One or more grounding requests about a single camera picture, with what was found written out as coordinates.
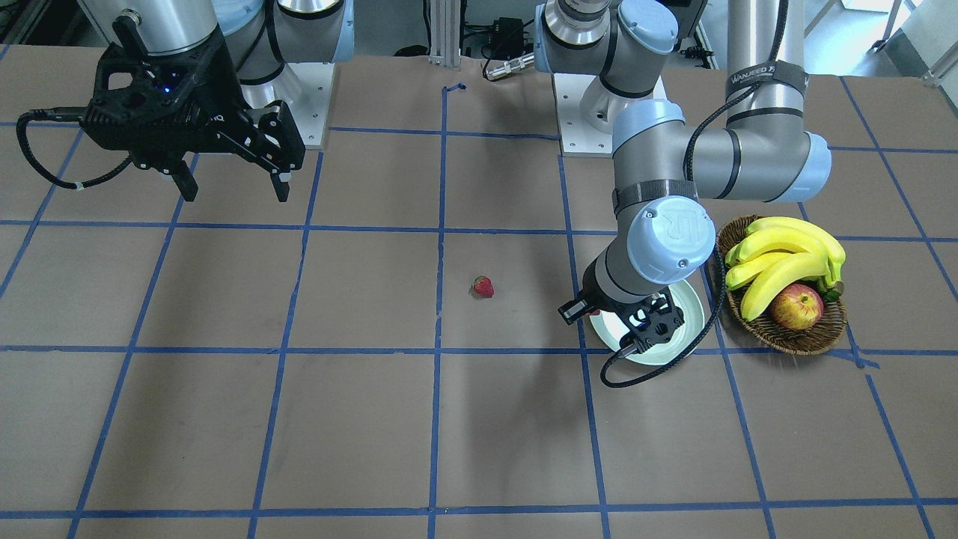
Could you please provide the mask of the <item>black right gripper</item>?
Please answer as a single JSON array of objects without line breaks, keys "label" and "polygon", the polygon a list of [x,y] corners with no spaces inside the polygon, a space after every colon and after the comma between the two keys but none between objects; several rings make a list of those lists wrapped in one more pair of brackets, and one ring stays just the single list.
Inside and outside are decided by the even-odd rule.
[{"label": "black right gripper", "polygon": [[[98,62],[79,123],[103,149],[129,151],[137,164],[171,170],[185,202],[195,200],[198,184],[185,161],[172,164],[188,151],[257,160],[259,133],[220,30],[171,55],[150,54],[137,30],[120,31]],[[284,204],[291,171],[274,168],[269,177]]]}]

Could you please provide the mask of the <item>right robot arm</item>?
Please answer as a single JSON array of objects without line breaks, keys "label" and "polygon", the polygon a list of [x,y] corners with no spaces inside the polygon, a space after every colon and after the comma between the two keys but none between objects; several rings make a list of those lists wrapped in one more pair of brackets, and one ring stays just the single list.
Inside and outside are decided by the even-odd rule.
[{"label": "right robot arm", "polygon": [[79,116],[102,149],[198,185],[188,153],[233,154],[269,174],[278,201],[302,167],[298,97],[271,85],[292,64],[339,64],[355,51],[352,1],[82,1],[109,42]]}]

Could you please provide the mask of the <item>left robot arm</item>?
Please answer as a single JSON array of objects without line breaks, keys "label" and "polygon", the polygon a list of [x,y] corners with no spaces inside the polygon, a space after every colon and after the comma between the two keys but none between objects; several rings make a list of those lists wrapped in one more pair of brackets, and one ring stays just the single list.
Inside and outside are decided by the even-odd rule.
[{"label": "left robot arm", "polygon": [[803,202],[826,184],[832,154],[805,129],[801,1],[732,1],[723,127],[696,127],[677,103],[654,99],[677,41],[677,18],[657,1],[547,1],[534,18],[536,68],[595,76],[626,108],[612,114],[611,199],[616,237],[560,307],[573,324],[593,311],[620,321],[649,314],[626,332],[627,351],[666,342],[683,311],[653,311],[670,287],[714,252],[716,228],[701,199]]}]

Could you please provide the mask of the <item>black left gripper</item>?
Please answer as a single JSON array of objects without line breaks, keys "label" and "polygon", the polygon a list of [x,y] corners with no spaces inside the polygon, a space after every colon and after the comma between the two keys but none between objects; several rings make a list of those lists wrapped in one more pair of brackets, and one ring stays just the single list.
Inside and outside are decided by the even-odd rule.
[{"label": "black left gripper", "polygon": [[614,314],[626,327],[619,338],[620,354],[642,354],[658,344],[667,344],[685,323],[682,309],[670,291],[660,291],[639,302],[614,302]]}]

